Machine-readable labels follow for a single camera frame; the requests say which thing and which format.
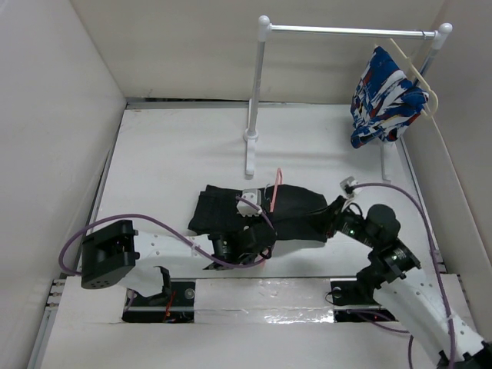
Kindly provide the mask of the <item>pink plastic hanger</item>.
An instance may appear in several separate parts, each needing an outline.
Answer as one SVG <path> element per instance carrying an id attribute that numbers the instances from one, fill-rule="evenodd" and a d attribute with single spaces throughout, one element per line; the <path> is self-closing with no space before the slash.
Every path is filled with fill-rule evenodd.
<path id="1" fill-rule="evenodd" d="M 278 195 L 278 187 L 283 184 L 283 172 L 281 168 L 277 168 L 275 183 L 273 186 L 272 197 L 269 205 L 269 213 L 271 214 L 274 211 L 276 199 Z"/>

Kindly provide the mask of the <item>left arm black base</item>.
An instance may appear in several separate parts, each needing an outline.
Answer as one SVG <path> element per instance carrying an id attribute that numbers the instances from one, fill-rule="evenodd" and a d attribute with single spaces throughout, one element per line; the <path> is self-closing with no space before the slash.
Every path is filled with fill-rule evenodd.
<path id="1" fill-rule="evenodd" d="M 163 267 L 160 269 L 160 293 L 144 297 L 132 291 L 122 313 L 124 322 L 136 324 L 194 323 L 196 280 L 171 278 L 167 269 Z"/>

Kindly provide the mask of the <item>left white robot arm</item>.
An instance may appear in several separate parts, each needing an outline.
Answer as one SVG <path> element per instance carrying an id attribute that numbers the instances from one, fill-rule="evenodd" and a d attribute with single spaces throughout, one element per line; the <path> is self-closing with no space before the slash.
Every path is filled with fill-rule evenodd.
<path id="1" fill-rule="evenodd" d="M 265 224 L 237 234 L 186 237 L 138 232 L 132 221 L 120 220 L 84 238 L 81 285 L 120 285 L 160 305 L 171 297 L 172 278 L 254 268 L 271 257 L 274 242 Z"/>

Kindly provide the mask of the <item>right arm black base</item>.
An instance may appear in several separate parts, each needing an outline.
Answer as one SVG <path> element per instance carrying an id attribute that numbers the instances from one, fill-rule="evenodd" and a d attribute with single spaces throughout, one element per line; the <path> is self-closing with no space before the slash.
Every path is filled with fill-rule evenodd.
<path id="1" fill-rule="evenodd" d="M 329 279 L 325 301 L 332 307 L 336 323 L 390 323 L 395 316 L 361 290 L 356 277 Z"/>

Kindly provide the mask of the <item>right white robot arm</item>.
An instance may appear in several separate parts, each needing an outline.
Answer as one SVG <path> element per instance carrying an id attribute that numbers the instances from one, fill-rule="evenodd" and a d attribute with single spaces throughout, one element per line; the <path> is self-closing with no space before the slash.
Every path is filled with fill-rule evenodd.
<path id="1" fill-rule="evenodd" d="M 366 216 L 347 209 L 343 197 L 327 207 L 326 233 L 340 232 L 370 248 L 370 264 L 357 272 L 355 293 L 376 301 L 408 330 L 438 368 L 489 368 L 491 344 L 443 301 L 439 285 L 399 239 L 394 211 L 376 204 Z"/>

